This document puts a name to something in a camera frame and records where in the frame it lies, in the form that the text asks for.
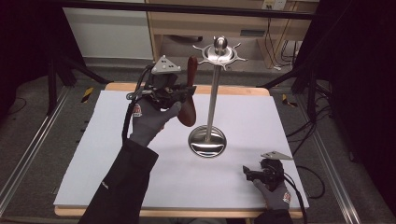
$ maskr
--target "white cabinet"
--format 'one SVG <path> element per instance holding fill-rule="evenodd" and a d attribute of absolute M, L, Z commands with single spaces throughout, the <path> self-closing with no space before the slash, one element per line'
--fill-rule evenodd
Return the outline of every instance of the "white cabinet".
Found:
<path fill-rule="evenodd" d="M 64 13 L 84 58 L 153 59 L 146 12 L 64 8 Z"/>

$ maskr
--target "hand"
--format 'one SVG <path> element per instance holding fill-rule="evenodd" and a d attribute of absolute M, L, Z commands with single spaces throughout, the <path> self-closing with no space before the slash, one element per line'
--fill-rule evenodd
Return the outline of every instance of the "hand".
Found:
<path fill-rule="evenodd" d="M 253 180 L 253 184 L 262 193 L 262 196 L 264 196 L 268 209 L 289 210 L 290 193 L 286 188 L 285 182 L 280 183 L 274 191 L 270 191 L 259 179 Z"/>
<path fill-rule="evenodd" d="M 132 114 L 133 132 L 129 139 L 142 147 L 147 147 L 149 142 L 163 129 L 163 125 L 171 118 L 178 115 L 181 102 L 176 102 L 166 111 L 156 110 L 146 99 L 141 99 L 134 106 Z"/>

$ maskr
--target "black pole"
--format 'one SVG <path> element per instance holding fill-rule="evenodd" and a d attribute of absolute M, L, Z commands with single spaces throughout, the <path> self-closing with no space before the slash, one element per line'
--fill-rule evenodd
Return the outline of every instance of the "black pole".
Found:
<path fill-rule="evenodd" d="M 100 84 L 108 84 L 110 82 L 110 80 L 107 80 L 103 77 L 100 77 L 98 75 L 96 75 L 94 72 L 92 72 L 91 70 L 89 70 L 88 68 L 86 68 L 85 66 L 82 66 L 79 63 L 76 63 L 75 61 L 71 60 L 70 58 L 66 57 L 66 56 L 62 56 L 62 61 L 64 63 L 66 63 L 68 66 L 77 69 L 78 71 L 82 72 L 83 74 L 85 74 L 87 77 L 91 77 L 93 80 L 99 82 Z"/>
<path fill-rule="evenodd" d="M 106 1 L 81 1 L 81 0 L 42 0 L 47 4 L 59 7 L 76 7 L 91 9 L 110 9 L 125 11 L 151 11 L 151 12 L 172 12 L 188 14 L 206 14 L 222 16 L 242 16 L 242 17 L 261 17 L 261 18 L 280 18 L 309 20 L 326 19 L 326 16 L 310 12 L 294 12 L 281 10 L 265 10 L 237 7 L 201 7 L 183 6 L 168 4 L 145 4 L 145 3 L 126 3 L 126 2 L 106 2 Z"/>
<path fill-rule="evenodd" d="M 256 86 L 256 87 L 257 88 L 265 88 L 265 89 L 269 90 L 269 89 L 273 88 L 274 86 L 276 86 L 277 84 L 282 83 L 283 81 L 286 81 L 286 80 L 288 80 L 291 77 L 299 76 L 300 74 L 302 74 L 306 70 L 307 69 L 306 69 L 306 66 L 304 64 L 302 64 L 301 66 L 296 67 L 296 68 L 293 67 L 293 70 L 289 71 L 285 75 L 277 77 L 276 79 L 274 79 L 274 80 L 272 80 L 272 81 L 270 81 L 268 83 L 265 83 L 263 85 Z"/>

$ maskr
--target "tripod leg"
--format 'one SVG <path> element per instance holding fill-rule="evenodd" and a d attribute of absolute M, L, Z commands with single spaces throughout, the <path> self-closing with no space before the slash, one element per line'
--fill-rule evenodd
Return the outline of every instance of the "tripod leg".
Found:
<path fill-rule="evenodd" d="M 86 67 L 74 62 L 73 60 L 63 56 L 62 60 L 69 66 L 76 68 L 78 71 L 82 72 L 83 74 L 85 74 L 88 77 L 91 77 L 93 80 L 101 83 L 101 84 L 108 84 L 110 82 L 110 80 L 104 79 L 102 77 L 99 77 L 98 75 L 96 75 L 94 72 L 90 71 L 89 69 L 87 69 Z"/>
<path fill-rule="evenodd" d="M 277 84 L 286 81 L 287 79 L 291 78 L 291 77 L 298 77 L 300 75 L 300 73 L 302 73 L 305 69 L 305 66 L 299 66 L 294 68 L 293 70 L 289 71 L 287 74 L 282 75 L 281 77 L 278 77 L 264 85 L 261 86 L 256 86 L 257 88 L 265 88 L 267 90 L 273 88 L 274 86 L 276 86 Z"/>

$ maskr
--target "power strip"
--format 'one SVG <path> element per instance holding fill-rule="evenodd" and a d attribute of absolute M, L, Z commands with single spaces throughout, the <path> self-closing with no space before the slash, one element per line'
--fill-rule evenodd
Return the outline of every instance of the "power strip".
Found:
<path fill-rule="evenodd" d="M 262 2 L 262 9 L 283 10 L 285 5 L 286 5 L 286 0 L 264 0 Z"/>

